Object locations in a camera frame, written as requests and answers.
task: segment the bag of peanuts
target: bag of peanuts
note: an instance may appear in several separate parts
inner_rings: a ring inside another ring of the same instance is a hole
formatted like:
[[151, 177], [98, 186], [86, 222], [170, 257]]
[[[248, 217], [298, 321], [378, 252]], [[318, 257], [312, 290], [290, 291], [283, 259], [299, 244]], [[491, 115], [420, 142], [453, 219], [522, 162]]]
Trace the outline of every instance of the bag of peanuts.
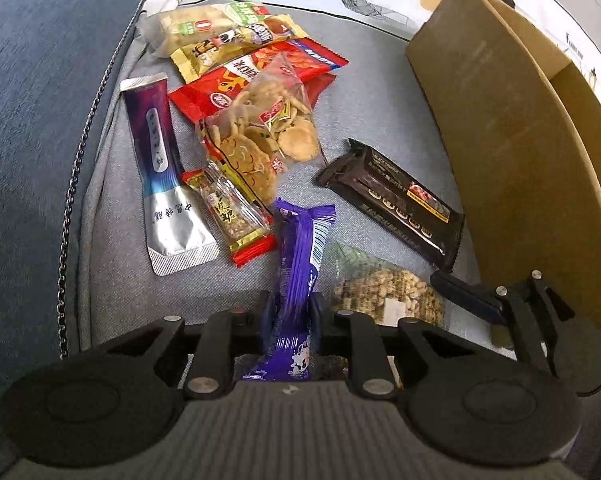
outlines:
[[397, 326], [417, 317], [443, 327], [445, 310], [434, 289], [413, 272], [344, 244], [332, 244], [336, 263], [332, 306], [369, 314], [377, 324]]
[[229, 164], [265, 204], [276, 198], [279, 174], [321, 153], [305, 86], [285, 54], [197, 126], [210, 156]]

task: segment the black snack wrapper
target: black snack wrapper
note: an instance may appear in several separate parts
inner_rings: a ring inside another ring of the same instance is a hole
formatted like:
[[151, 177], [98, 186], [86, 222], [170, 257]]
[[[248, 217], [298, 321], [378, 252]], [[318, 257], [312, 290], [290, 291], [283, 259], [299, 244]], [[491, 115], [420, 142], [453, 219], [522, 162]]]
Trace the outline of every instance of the black snack wrapper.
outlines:
[[430, 263], [452, 270], [465, 215], [457, 213], [371, 146], [349, 139], [350, 151], [317, 182], [372, 217]]

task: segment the red snack bag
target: red snack bag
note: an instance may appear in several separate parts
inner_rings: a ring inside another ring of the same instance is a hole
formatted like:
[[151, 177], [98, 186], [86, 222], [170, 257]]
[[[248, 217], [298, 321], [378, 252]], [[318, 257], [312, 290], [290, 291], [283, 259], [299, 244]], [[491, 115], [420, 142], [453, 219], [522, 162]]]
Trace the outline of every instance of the red snack bag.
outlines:
[[[286, 40], [238, 57], [204, 74], [200, 79], [181, 86], [169, 94], [172, 102], [193, 123], [227, 108], [253, 78], [284, 52], [298, 78], [309, 82], [316, 76], [340, 68], [348, 61], [309, 38]], [[313, 106], [319, 94], [333, 81], [322, 78], [311, 84], [308, 95]]]

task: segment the snack bag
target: snack bag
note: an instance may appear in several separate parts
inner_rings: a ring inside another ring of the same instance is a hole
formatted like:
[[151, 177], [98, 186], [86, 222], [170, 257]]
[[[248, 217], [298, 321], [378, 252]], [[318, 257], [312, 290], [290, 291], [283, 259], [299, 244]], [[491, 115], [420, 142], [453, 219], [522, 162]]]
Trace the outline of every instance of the snack bag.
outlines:
[[184, 81], [191, 83], [208, 70], [262, 46], [306, 36], [289, 14], [278, 14], [268, 16], [262, 22], [233, 27], [208, 40], [183, 46], [175, 50], [171, 57]]
[[286, 40], [264, 46], [225, 63], [204, 74], [200, 79], [171, 92], [169, 97], [189, 120], [196, 123], [199, 119], [231, 105], [242, 89], [281, 52], [285, 53], [290, 66], [305, 83], [308, 95], [313, 93], [310, 95], [312, 107], [321, 91], [333, 80], [333, 76], [317, 76], [325, 75], [348, 62], [344, 57], [309, 38]]
[[276, 247], [268, 219], [242, 196], [214, 161], [208, 160], [203, 170], [184, 173], [183, 181], [199, 190], [225, 234], [231, 259], [237, 267]]
[[350, 150], [317, 176], [347, 202], [441, 270], [451, 271], [465, 215], [371, 146], [349, 139]]
[[284, 54], [199, 129], [210, 155], [240, 173], [266, 204], [276, 197], [279, 173], [321, 151], [305, 88]]
[[237, 25], [262, 22], [270, 12], [256, 2], [185, 6], [141, 16], [138, 30], [158, 57], [169, 57], [182, 46], [218, 36]]
[[147, 248], [159, 276], [218, 256], [218, 244], [200, 218], [194, 192], [180, 180], [183, 167], [167, 99], [167, 74], [120, 82], [142, 180]]
[[332, 298], [335, 310], [369, 314], [386, 326], [397, 326], [402, 317], [443, 326], [443, 302], [410, 270], [340, 243], [330, 245], [329, 257], [337, 268]]
[[321, 270], [327, 233], [336, 207], [305, 209], [278, 199], [285, 226], [280, 248], [280, 313], [270, 351], [244, 379], [302, 381], [309, 379], [308, 299]]

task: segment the cardboard box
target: cardboard box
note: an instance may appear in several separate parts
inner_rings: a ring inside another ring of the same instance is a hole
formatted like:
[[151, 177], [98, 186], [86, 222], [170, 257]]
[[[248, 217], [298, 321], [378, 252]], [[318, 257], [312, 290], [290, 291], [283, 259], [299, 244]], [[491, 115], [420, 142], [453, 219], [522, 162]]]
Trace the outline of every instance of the cardboard box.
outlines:
[[442, 0], [406, 52], [483, 283], [540, 269], [601, 328], [601, 105], [577, 67], [500, 0]]

